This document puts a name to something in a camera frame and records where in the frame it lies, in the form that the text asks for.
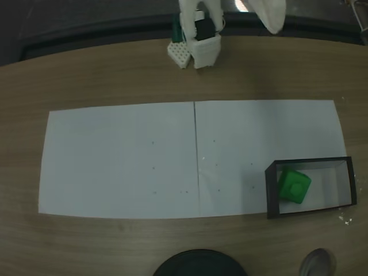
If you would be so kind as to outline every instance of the wooden table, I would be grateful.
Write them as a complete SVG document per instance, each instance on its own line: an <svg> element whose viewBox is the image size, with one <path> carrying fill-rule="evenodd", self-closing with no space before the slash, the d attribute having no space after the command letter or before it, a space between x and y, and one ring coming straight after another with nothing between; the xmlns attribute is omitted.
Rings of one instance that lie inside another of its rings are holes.
<svg viewBox="0 0 368 276"><path fill-rule="evenodd" d="M106 45L0 68L0 275L152 275L178 252L208 248L232 256L250 276L287 276L297 275L302 259L319 247L335 254L337 275L366 275L367 48L224 37L216 66L196 71L192 64L180 70L167 44ZM265 214L118 220L37 213L50 110L208 99L335 100L358 205L277 220Z"/></svg>

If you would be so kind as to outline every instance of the green block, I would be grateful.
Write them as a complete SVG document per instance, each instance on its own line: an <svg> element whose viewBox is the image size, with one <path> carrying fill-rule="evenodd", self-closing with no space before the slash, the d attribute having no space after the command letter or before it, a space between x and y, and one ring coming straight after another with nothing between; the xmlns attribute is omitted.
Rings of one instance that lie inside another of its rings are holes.
<svg viewBox="0 0 368 276"><path fill-rule="evenodd" d="M171 41L179 43L183 41L182 27L180 26L179 14L175 14L172 17L172 36Z"/></svg>
<svg viewBox="0 0 368 276"><path fill-rule="evenodd" d="M283 200L289 200L295 203L302 203L308 191L311 179L292 168L285 167L282 169L280 179L278 181L279 197Z"/></svg>

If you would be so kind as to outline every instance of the green cube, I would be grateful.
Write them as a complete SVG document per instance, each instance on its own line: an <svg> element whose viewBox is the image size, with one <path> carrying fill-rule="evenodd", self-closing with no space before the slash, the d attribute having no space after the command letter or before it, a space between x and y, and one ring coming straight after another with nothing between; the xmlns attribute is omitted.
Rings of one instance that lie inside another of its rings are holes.
<svg viewBox="0 0 368 276"><path fill-rule="evenodd" d="M288 167L283 168L278 181L280 198L298 204L302 203L311 181L308 176L301 172Z"/></svg>

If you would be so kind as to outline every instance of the black round object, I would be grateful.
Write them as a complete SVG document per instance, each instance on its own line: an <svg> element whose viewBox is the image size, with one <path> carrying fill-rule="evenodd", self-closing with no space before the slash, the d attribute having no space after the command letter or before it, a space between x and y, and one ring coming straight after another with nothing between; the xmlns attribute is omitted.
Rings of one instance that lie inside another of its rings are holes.
<svg viewBox="0 0 368 276"><path fill-rule="evenodd" d="M190 250L165 261L154 276L248 276L228 255L213 250Z"/></svg>
<svg viewBox="0 0 368 276"><path fill-rule="evenodd" d="M336 259L332 252L318 248L305 257L299 269L299 276L333 276L335 270Z"/></svg>

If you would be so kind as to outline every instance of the black box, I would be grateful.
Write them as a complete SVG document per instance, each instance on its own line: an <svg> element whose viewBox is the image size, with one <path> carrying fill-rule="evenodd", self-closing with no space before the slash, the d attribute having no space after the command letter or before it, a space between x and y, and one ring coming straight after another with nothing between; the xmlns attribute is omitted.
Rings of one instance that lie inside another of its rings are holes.
<svg viewBox="0 0 368 276"><path fill-rule="evenodd" d="M312 180L302 204L279 199L278 178L284 167ZM351 157L276 160L265 174L268 219L357 204Z"/></svg>

